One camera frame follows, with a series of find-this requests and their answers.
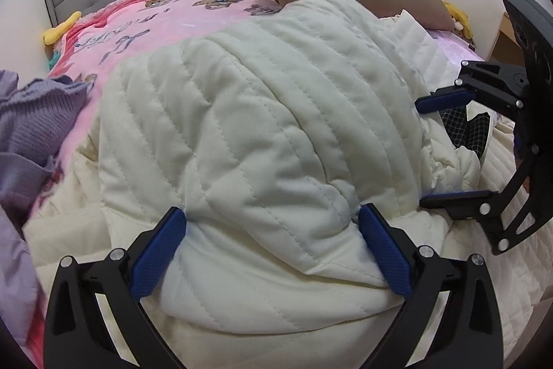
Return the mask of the wooden desk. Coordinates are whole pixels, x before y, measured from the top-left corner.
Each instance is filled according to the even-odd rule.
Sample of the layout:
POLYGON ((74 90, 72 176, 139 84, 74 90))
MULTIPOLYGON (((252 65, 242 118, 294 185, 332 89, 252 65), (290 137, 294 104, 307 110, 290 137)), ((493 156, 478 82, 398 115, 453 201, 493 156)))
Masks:
POLYGON ((514 28, 506 12, 503 13, 499 30, 487 60, 510 65, 524 65, 522 49, 520 49, 516 42, 514 28))

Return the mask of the yellow plush toy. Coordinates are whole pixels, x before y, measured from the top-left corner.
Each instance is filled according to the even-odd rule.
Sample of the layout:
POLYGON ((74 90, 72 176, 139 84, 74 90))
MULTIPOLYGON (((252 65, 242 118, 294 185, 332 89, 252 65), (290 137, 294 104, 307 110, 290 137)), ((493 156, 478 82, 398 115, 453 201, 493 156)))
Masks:
POLYGON ((60 24, 50 27, 42 34, 42 42, 45 46, 53 46, 74 24, 82 17, 82 12, 75 11, 69 18, 60 24))

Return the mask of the purple clothes pile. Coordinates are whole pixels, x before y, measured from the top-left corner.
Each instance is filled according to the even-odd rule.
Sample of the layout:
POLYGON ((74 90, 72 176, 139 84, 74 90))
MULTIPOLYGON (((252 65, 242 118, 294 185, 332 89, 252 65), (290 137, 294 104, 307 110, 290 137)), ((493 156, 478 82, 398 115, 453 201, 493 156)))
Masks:
POLYGON ((36 79, 1 72, 1 321, 25 345, 37 309, 38 282, 21 237, 25 220, 85 106, 87 82, 36 79))

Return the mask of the teal plush toy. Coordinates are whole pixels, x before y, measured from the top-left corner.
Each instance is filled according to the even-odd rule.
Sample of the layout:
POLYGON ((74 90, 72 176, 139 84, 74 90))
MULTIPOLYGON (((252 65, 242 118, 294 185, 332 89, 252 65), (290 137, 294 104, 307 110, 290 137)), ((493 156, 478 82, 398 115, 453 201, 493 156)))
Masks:
POLYGON ((57 62, 60 59, 60 56, 61 54, 59 50, 55 50, 53 54, 50 56, 50 60, 48 62, 48 66, 50 70, 52 70, 56 66, 57 62))

